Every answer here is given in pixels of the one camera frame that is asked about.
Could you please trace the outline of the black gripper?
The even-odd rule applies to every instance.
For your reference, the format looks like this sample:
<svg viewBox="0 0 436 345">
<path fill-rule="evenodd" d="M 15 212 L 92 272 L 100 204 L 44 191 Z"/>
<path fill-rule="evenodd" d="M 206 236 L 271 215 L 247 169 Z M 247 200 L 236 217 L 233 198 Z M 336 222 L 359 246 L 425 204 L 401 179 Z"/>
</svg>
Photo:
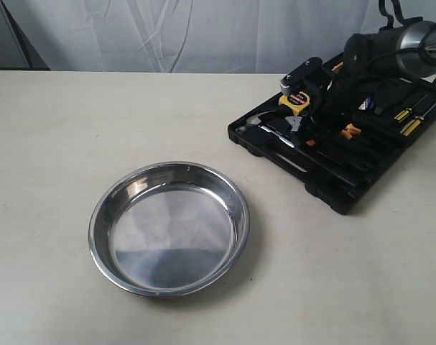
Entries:
<svg viewBox="0 0 436 345">
<path fill-rule="evenodd" d="M 307 86 L 310 105 L 303 116 L 303 142 L 315 146 L 316 142 L 344 130 L 349 120 L 350 86 Z"/>
</svg>

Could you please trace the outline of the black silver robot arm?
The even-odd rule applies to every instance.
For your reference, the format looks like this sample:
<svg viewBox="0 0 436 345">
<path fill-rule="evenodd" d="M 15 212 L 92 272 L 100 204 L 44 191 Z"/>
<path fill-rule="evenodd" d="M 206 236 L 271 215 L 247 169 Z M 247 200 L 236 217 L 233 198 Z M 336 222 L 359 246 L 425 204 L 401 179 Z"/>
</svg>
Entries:
<svg viewBox="0 0 436 345">
<path fill-rule="evenodd" d="M 436 22 L 422 20 L 374 34 L 354 34 L 345 44 L 343 66 L 330 85 L 321 88 L 297 135 L 301 142 L 320 142 L 351 122 L 375 83 L 433 74 Z"/>
</svg>

